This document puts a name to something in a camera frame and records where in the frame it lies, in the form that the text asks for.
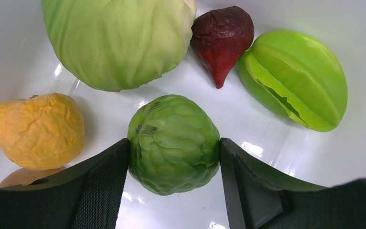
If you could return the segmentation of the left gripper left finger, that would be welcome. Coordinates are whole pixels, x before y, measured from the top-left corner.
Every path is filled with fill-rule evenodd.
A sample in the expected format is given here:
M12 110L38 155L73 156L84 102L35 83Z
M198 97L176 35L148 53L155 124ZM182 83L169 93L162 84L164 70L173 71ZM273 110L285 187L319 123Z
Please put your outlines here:
M0 188L0 229L113 229L128 171L124 138L29 185Z

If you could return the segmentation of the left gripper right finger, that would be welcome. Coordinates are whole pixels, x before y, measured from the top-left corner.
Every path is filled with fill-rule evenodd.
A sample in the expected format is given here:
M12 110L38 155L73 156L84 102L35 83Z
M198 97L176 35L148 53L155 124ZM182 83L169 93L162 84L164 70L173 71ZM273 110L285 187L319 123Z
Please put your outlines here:
M232 229L366 229L366 178L334 187L292 177L220 140Z

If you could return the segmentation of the orange wrinkled fruit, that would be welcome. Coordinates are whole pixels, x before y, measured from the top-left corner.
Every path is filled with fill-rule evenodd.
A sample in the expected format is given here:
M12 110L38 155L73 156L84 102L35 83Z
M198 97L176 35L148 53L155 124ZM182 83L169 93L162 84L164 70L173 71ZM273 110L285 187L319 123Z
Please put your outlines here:
M57 169L83 150L82 109L71 97L51 93L0 104L0 148L20 167Z

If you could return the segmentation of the green custard apple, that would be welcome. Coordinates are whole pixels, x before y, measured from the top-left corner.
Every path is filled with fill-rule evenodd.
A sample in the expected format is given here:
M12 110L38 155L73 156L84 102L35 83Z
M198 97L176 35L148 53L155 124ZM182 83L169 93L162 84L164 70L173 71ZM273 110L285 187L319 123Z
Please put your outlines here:
M203 187L219 170L219 131L207 113L184 96L163 95L139 108L127 137L130 175L154 194Z

